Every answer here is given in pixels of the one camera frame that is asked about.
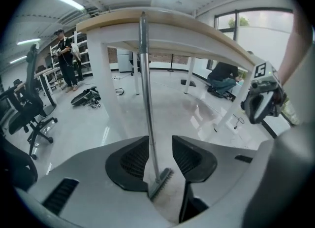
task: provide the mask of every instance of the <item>chair base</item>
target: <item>chair base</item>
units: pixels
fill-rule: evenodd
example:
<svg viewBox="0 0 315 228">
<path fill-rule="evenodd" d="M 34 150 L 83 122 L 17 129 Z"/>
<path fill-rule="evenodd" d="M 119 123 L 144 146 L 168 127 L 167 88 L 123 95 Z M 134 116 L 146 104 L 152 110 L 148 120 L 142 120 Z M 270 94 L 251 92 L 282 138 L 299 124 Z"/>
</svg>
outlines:
<svg viewBox="0 0 315 228">
<path fill-rule="evenodd" d="M 32 158 L 34 158 L 34 160 L 37 159 L 37 156 L 33 155 L 32 152 L 33 152 L 33 148 L 34 148 L 34 145 L 35 145 L 35 140 L 36 140 L 36 137 L 39 135 L 39 136 L 42 136 L 43 138 L 47 139 L 49 141 L 49 143 L 53 143 L 54 140 L 52 137 L 47 137 L 46 135 L 44 135 L 43 133 L 41 133 L 40 131 L 48 125 L 48 123 L 50 123 L 51 121 L 54 121 L 55 123 L 58 122 L 58 119 L 57 118 L 50 118 L 48 120 L 45 120 L 45 121 L 40 121 L 36 126 L 33 125 L 33 123 L 30 123 L 30 126 L 31 128 L 33 129 L 33 131 L 31 132 L 30 136 L 28 137 L 28 142 L 30 144 L 30 151 L 29 151 L 29 156 L 31 156 Z"/>
</svg>

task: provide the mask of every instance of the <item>ceiling light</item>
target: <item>ceiling light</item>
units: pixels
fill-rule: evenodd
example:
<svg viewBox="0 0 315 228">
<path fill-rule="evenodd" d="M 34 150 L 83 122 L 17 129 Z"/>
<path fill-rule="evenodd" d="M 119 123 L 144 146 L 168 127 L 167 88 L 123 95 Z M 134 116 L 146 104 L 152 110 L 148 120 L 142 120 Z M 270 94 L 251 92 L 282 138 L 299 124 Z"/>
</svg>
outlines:
<svg viewBox="0 0 315 228">
<path fill-rule="evenodd" d="M 20 61 L 20 60 L 25 59 L 26 57 L 27 57 L 27 56 L 20 57 L 20 58 L 14 60 L 14 61 L 11 61 L 10 63 L 11 63 L 11 64 L 16 63 L 16 62 L 18 62 L 18 61 Z"/>
<path fill-rule="evenodd" d="M 73 1 L 73 0 L 60 0 L 64 3 L 67 3 L 68 5 L 72 5 L 73 7 L 79 9 L 79 10 L 83 10 L 84 9 L 84 6 L 80 5 L 79 3 Z"/>
<path fill-rule="evenodd" d="M 26 40 L 26 41 L 20 41 L 20 42 L 17 43 L 17 45 L 21 45 L 21 44 L 25 44 L 25 43 L 30 43 L 30 42 L 36 42 L 36 41 L 40 41 L 40 38 L 31 39 L 31 40 Z"/>
</svg>

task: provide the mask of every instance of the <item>glossy floor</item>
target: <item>glossy floor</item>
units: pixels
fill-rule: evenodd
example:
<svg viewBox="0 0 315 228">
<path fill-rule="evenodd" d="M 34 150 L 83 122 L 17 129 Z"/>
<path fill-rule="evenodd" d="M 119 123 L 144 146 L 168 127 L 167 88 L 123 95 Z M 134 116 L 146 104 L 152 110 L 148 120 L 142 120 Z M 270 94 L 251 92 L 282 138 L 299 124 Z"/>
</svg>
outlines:
<svg viewBox="0 0 315 228">
<path fill-rule="evenodd" d="M 118 96 L 118 101 L 128 137 L 147 135 L 140 77 L 140 95 L 136 95 L 134 78 L 130 74 L 113 72 L 112 75 L 118 77 L 113 81 L 115 88 L 123 88 L 125 91 L 122 96 Z M 219 145 L 255 150 L 262 141 L 271 139 L 261 125 L 249 123 L 241 108 L 218 133 L 214 132 L 213 124 L 220 121 L 231 105 L 231 101 L 212 96 L 207 92 L 205 84 L 195 77 L 193 81 L 197 86 L 190 87 L 189 94 L 185 95 L 180 80 L 186 77 L 186 72 L 151 71 L 159 167 L 160 170 L 165 167 L 174 170 L 173 177 L 155 200 L 154 205 L 173 224 L 178 222 L 185 182 L 172 157 L 173 135 L 184 135 Z M 76 95 L 93 85 L 95 85 L 93 77 L 87 77 L 79 83 L 79 89 L 75 92 L 65 93 L 59 88 L 54 91 L 57 107 L 49 117 L 57 117 L 58 122 L 52 122 L 47 129 L 48 135 L 54 138 L 53 144 L 49 144 L 41 137 L 37 140 L 40 143 L 35 150 L 38 160 L 34 163 L 39 177 L 79 152 L 121 140 L 104 106 L 100 109 L 87 106 L 74 108 L 70 104 Z M 49 104 L 47 97 L 43 97 L 43 101 L 44 104 Z M 245 123 L 237 122 L 236 117 L 241 117 Z M 29 144 L 26 141 L 28 135 L 29 133 L 26 134 L 21 129 L 14 135 L 7 133 L 6 138 L 28 152 Z M 148 183 L 154 181 L 151 159 L 146 166 L 144 180 Z"/>
</svg>

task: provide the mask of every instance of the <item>white shelving unit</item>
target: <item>white shelving unit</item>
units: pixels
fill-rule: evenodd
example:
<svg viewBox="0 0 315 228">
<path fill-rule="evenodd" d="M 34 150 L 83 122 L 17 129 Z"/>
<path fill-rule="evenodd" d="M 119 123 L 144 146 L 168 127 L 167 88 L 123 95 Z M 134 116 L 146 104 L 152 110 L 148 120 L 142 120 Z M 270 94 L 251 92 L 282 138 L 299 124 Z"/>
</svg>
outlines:
<svg viewBox="0 0 315 228">
<path fill-rule="evenodd" d="M 71 38 L 74 38 L 74 43 L 76 43 L 78 46 L 80 46 L 80 45 L 84 45 L 84 44 L 87 44 L 87 40 L 84 40 L 84 41 L 80 41 L 80 42 L 78 42 L 78 35 L 80 35 L 81 33 L 77 33 L 77 31 L 74 31 L 74 34 L 72 35 L 72 36 L 70 36 L 69 38 L 71 39 Z M 54 51 L 54 49 L 55 48 L 57 48 L 57 46 L 58 46 L 58 44 L 56 44 L 56 45 L 54 45 L 54 46 L 52 46 L 52 47 L 50 47 L 50 57 L 51 57 L 51 62 L 52 62 L 52 64 L 53 64 L 53 68 L 58 68 L 59 67 L 59 63 L 54 63 L 54 58 L 53 58 L 53 51 Z M 86 53 L 88 53 L 88 49 L 86 49 L 85 51 L 83 51 L 83 52 L 80 52 L 80 55 L 85 55 Z M 90 61 L 86 61 L 86 62 L 82 62 L 81 64 L 82 65 L 87 65 L 87 64 L 89 64 L 90 63 Z M 92 71 L 85 71 L 85 72 L 82 72 L 82 74 L 84 75 L 84 74 L 91 74 L 92 73 Z"/>
</svg>

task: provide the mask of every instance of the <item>robotic arm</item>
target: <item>robotic arm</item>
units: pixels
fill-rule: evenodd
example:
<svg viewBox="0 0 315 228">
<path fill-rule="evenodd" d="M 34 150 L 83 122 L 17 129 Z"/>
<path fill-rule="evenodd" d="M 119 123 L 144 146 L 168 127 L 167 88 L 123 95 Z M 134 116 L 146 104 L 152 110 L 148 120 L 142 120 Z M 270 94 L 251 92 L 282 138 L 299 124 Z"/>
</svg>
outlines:
<svg viewBox="0 0 315 228">
<path fill-rule="evenodd" d="M 269 62 L 255 67 L 245 112 L 252 124 L 260 123 L 266 116 L 278 117 L 286 94 L 277 71 Z"/>
</svg>

